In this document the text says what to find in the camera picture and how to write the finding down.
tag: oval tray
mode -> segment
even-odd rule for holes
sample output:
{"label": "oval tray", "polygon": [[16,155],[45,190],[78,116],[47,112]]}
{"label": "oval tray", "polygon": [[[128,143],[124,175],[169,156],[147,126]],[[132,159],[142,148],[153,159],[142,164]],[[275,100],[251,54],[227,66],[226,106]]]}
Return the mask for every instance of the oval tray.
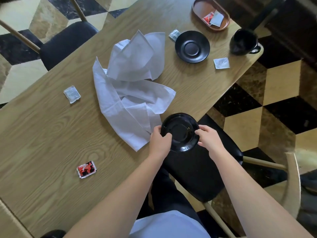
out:
{"label": "oval tray", "polygon": [[[230,16],[226,12],[226,10],[220,6],[215,0],[195,0],[193,5],[192,5],[192,10],[195,13],[196,16],[210,29],[214,31],[221,31],[224,30],[225,28],[228,27],[230,23]],[[222,23],[220,27],[217,27],[215,25],[209,26],[207,23],[204,22],[203,18],[207,16],[211,12],[215,11],[220,12],[223,16],[224,19],[222,20]]]}

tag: white shirt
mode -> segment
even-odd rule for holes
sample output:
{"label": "white shirt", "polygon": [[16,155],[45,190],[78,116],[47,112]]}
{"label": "white shirt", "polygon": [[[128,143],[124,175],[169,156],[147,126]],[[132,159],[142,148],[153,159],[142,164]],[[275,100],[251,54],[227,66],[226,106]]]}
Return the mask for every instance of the white shirt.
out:
{"label": "white shirt", "polygon": [[210,238],[204,227],[179,211],[172,210],[136,220],[129,238]]}

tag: black cup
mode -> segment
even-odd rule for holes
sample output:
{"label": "black cup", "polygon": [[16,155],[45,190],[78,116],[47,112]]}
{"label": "black cup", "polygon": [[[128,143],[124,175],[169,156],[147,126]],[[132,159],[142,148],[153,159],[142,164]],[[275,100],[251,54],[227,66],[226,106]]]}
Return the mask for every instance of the black cup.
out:
{"label": "black cup", "polygon": [[248,29],[239,29],[230,40],[230,52],[234,55],[256,54],[261,50],[257,35]]}

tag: black saucer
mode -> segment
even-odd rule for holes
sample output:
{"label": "black saucer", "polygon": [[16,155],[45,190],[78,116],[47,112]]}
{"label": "black saucer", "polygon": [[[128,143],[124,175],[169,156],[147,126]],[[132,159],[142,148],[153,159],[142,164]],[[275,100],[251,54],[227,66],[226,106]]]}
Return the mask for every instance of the black saucer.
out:
{"label": "black saucer", "polygon": [[195,130],[199,129],[196,120],[185,113],[176,113],[168,116],[161,127],[161,135],[172,134],[171,150],[175,152],[188,151],[195,147],[199,136]]}
{"label": "black saucer", "polygon": [[204,60],[210,52],[208,39],[200,32],[183,32],[175,41],[177,55],[189,63],[197,63]]}

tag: dark pants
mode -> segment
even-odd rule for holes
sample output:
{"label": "dark pants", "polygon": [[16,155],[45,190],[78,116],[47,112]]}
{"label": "dark pants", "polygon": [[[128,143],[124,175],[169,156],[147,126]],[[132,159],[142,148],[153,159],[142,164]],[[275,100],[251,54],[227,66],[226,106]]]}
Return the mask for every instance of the dark pants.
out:
{"label": "dark pants", "polygon": [[175,184],[170,179],[168,172],[165,169],[160,168],[157,175],[155,176],[151,194],[154,210],[149,207],[148,196],[146,196],[137,219],[158,213],[168,212],[171,210],[177,210],[180,213],[197,220],[202,226],[204,226],[194,208],[191,206],[185,196],[177,190]]}

